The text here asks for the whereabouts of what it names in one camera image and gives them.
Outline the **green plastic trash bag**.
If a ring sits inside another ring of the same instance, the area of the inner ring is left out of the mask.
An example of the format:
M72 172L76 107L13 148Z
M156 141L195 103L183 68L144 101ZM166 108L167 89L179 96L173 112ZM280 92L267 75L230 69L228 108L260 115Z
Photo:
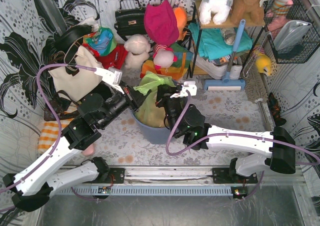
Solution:
M156 106L157 92L159 85L174 86L172 77L155 74L148 71L142 78L140 84L134 89L143 95L149 90L151 92L146 97L139 110L134 114L136 119L142 124L154 128L164 128L165 110Z

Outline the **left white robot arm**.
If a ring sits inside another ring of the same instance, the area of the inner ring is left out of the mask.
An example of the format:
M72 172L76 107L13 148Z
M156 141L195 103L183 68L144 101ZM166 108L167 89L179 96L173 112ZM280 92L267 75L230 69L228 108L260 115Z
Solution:
M110 168L102 157L94 157L82 166L58 173L71 158L85 151L101 137L104 130L124 110L136 111L145 101L145 94L130 86L104 99L100 94L88 94L77 110L79 115L64 128L58 143L20 173L3 177L5 186L13 192L11 198L16 208L27 212L45 205L51 197L65 188L89 181L109 180Z

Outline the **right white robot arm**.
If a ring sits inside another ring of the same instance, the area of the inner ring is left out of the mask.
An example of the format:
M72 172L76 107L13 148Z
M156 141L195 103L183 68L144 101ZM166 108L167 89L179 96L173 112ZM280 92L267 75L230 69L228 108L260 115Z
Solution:
M169 139L183 137L183 144L193 150L229 148L248 152L243 158L233 158L228 167L212 169L213 182L257 183L257 173L270 169L281 174L296 172L296 151L288 144L295 141L281 127L269 132L228 130L205 122L205 116L190 103L197 93L195 85L160 85L155 105L164 108L171 133Z

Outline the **black cloth bag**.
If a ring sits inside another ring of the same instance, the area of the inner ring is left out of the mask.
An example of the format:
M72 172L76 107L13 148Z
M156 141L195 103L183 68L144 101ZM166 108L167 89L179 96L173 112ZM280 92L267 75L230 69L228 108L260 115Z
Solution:
M94 94L94 93L100 94L105 101L112 96L112 92L111 92L110 88L104 82L100 82L88 94Z

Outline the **cream canvas tote bag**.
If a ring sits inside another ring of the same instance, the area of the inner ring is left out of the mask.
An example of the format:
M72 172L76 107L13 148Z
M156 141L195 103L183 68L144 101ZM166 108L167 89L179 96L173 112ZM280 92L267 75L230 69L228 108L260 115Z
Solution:
M102 68L101 62L97 61L93 54L84 46L80 46L76 53L75 61L77 65ZM56 91L63 90L69 97L78 101L92 91L101 81L102 77L94 72L79 69L74 76L66 72L66 67L58 67L49 71L53 77Z

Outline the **blue plastic trash bin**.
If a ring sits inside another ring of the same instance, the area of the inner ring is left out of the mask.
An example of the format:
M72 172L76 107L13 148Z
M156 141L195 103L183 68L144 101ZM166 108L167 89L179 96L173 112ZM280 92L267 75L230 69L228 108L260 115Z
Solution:
M150 126L146 126L146 125L142 124L137 119L136 119L136 121L138 123L138 127L139 127L142 135L144 136L144 138L148 142L150 142L152 144L166 144L167 139L170 134L170 130L165 127L164 121L163 121L164 128L154 128L154 127L150 127Z

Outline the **magenta hanging cloth bag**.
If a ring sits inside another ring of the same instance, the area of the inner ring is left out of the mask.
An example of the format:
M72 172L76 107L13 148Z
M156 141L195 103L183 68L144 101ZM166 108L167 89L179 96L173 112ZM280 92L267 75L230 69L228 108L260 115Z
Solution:
M143 22L147 35L155 43L170 46L178 40L177 20L168 0L157 6L148 4Z

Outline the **colourful rainbow bag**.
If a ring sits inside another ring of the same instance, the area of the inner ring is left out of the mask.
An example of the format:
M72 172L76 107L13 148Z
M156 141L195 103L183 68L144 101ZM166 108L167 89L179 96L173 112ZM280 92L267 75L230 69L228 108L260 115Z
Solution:
M82 45L95 57L104 57L116 48L117 42L111 29L100 27L97 32L85 35Z

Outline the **rainbow striped folded cloth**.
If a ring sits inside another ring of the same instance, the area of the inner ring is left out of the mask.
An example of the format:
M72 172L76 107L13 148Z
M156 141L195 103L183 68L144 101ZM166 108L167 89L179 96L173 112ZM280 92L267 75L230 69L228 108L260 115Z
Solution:
M173 53L177 56L177 61L167 69L156 69L152 56L142 65L140 78L143 78L145 74L150 71L155 74L170 76L174 80L181 79L188 71L194 54L186 48L180 46L178 43L172 44L170 48L173 49Z

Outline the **pink and white plush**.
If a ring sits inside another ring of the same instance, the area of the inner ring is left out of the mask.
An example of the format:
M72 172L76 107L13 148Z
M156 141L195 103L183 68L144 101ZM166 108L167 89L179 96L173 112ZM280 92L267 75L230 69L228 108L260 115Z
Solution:
M178 60L173 49L166 45L155 44L153 50L153 63L156 69L167 69Z

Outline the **red folded cloth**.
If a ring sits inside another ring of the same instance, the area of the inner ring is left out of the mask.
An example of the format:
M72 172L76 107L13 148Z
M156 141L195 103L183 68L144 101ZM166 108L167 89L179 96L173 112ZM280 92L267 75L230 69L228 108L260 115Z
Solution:
M107 56L96 57L96 60L101 62L105 69L114 67L120 70L125 62L127 54L128 51L124 48L124 44L117 44L115 49Z

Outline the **pink eyeglass case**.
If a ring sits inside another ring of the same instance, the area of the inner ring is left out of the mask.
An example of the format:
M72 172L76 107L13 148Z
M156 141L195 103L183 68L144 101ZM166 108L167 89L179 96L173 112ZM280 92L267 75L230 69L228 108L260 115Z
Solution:
M82 151L82 155L83 156L91 156L93 155L95 152L95 144L91 144L90 146L88 146L84 151Z

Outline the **large white sheep plush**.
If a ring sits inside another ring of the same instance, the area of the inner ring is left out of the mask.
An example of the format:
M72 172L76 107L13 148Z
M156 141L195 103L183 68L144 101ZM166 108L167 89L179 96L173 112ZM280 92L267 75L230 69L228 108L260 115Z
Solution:
M128 69L140 69L149 58L151 45L145 36L136 34L125 42L124 48L128 51L124 66Z

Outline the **white shoe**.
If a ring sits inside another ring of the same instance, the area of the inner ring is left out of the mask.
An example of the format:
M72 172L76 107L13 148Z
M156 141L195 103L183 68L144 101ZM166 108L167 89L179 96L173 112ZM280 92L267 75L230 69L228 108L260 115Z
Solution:
M220 66L206 61L204 58L197 57L195 65L205 71L212 78L220 80L225 75L228 67L228 63L224 63ZM229 77L232 80L237 80L240 77L243 64L240 57L234 59L230 70Z

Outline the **orange checkered towel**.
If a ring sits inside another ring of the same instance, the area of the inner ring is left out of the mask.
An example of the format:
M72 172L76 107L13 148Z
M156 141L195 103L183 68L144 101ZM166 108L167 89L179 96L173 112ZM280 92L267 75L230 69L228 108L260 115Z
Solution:
M40 137L38 139L37 152L43 154L56 141L59 125L57 121L44 121Z

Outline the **teal folded cloth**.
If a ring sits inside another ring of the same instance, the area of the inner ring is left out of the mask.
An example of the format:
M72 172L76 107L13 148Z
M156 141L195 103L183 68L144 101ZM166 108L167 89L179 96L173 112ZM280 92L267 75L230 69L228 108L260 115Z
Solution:
M237 52L251 49L253 40L244 31L237 49ZM221 35L220 29L203 29L198 47L200 57L215 60L230 55L233 46L227 45Z

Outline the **black metal shelf rack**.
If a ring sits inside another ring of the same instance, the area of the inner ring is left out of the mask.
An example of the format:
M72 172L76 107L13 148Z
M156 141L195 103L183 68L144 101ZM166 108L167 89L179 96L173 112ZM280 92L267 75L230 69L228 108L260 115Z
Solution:
M199 16L200 16L200 13L199 13L200 4L201 4L201 0L195 0L194 6L193 6L192 20L190 21L190 23L195 23L199 27L199 31L198 31L198 33L196 33L196 37L193 36L192 33L190 33L190 36L189 36L188 49L190 49L191 46L193 46L193 49L194 49L194 51L193 51L194 58L192 60L192 63L190 64L190 67L188 69L188 74L187 74L190 78L192 78L194 75L200 75L200 73L195 72L195 69L196 69L196 67L199 67L196 65L196 62L197 62L197 57L199 57L199 46L201 44L201 38L203 35L203 31L207 31L210 29L220 29L220 28L238 28L238 26L231 23L230 16L221 25L215 25L213 22L210 22L208 25L202 25L198 20ZM250 48L250 50L242 50L242 51L237 52L235 55L238 57L240 55L244 55L245 53L248 53L248 55L250 55L252 53L253 48L257 44L257 41L260 38L260 36L264 30L264 27L266 25L263 19L262 19L262 21L255 24L252 21L252 19L250 18L250 15L248 13L244 14L243 19L246 20L245 27L253 27L253 28L260 27L260 32L257 35L256 40L252 43L252 47Z

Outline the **orange plush toy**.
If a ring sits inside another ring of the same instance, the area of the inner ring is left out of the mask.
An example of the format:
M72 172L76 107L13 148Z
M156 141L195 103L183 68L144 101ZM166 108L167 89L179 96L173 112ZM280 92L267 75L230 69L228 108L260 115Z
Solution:
M187 34L187 31L184 31L184 28L187 25L187 13L183 7L175 7L173 8L173 12L177 21L177 28L179 32L177 40L181 41Z

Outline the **black leather handbag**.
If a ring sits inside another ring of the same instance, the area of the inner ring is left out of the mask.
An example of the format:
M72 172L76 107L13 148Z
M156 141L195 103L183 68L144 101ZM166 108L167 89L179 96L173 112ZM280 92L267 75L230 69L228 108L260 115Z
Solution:
M137 8L123 10L123 1L136 1L138 4ZM136 34L146 35L147 32L144 26L144 17L146 9L143 8L139 0L120 0L120 7L115 11L114 28L117 34L124 40L127 41L127 36L133 36Z

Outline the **black round hat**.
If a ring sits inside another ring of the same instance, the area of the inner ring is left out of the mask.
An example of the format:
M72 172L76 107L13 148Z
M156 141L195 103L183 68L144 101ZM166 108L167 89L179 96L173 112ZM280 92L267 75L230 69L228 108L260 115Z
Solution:
M76 25L61 36L55 38L54 46L58 51L66 52L73 42L80 39L82 36L90 34L92 32L92 26L90 25Z

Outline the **dark butterfly toy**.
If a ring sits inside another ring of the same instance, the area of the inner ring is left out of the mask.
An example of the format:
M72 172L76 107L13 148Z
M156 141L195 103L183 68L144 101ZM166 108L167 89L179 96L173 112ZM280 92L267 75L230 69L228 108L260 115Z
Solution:
M287 121L284 118L281 118L281 107L279 106L279 102L272 92L270 92L268 95L267 105L275 122L275 125L283 126Z

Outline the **yellow duck plush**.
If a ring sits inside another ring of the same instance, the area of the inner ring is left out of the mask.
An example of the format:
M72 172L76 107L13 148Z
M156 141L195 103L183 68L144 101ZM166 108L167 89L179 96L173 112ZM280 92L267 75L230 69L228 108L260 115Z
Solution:
M258 72L270 76L272 72L272 61L265 54L264 49L262 47L255 47L253 57Z

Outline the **white dog plush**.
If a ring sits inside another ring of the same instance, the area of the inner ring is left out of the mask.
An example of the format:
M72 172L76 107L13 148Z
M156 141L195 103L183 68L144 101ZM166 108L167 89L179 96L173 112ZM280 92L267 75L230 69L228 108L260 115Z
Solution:
M233 0L201 0L199 21L208 25L211 21L216 25L223 24L230 13Z

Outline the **brown teddy bear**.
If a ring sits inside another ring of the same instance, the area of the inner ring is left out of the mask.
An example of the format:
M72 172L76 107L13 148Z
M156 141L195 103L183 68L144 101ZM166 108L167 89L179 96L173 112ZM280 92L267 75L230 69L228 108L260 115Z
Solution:
M258 25L264 19L264 9L260 6L260 1L261 0L233 0L230 21L233 24L238 24L244 18L244 14L248 14L251 21Z

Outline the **silver foil pouch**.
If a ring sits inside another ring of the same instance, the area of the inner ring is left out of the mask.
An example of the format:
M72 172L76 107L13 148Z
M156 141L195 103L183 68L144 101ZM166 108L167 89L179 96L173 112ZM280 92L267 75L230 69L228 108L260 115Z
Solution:
M291 20L287 22L273 41L277 51L295 46L312 27L309 22Z

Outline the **blue handled floor mop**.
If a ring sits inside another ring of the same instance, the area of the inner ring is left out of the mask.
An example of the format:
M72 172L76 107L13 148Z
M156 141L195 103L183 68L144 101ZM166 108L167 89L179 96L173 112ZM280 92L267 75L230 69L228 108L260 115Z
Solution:
M236 32L236 37L235 37L235 41L234 41L233 48L232 48L232 54L231 54L230 60L228 62L225 74L222 76L222 78L220 80L206 79L204 82L204 86L203 86L203 88L205 90L208 90L208 91L224 91L224 90L226 90L226 91L241 91L245 88L246 83L245 83L244 79L232 80L230 78L230 72L232 69L233 60L234 60L236 52L238 50L245 25L246 25L246 21L245 21L245 19L242 19L239 23L239 26L238 26L238 29Z

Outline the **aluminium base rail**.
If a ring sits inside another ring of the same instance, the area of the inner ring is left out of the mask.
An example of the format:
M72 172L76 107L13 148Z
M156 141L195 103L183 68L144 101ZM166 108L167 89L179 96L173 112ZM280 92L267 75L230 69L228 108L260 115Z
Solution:
M229 176L226 166L112 166L113 182L85 182L62 189L59 195L108 196L234 196L258 182Z

